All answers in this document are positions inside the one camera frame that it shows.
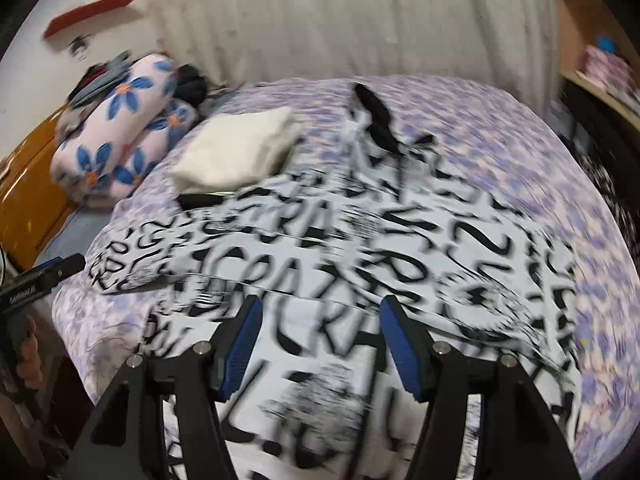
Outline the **person left hand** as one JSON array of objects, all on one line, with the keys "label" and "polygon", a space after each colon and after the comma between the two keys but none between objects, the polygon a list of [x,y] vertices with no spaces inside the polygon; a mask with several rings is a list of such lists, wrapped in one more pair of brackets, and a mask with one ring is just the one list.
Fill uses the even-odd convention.
[{"label": "person left hand", "polygon": [[39,330],[36,319],[30,314],[26,315],[25,325],[27,334],[18,349],[16,372],[27,389],[36,391],[44,385]]}]

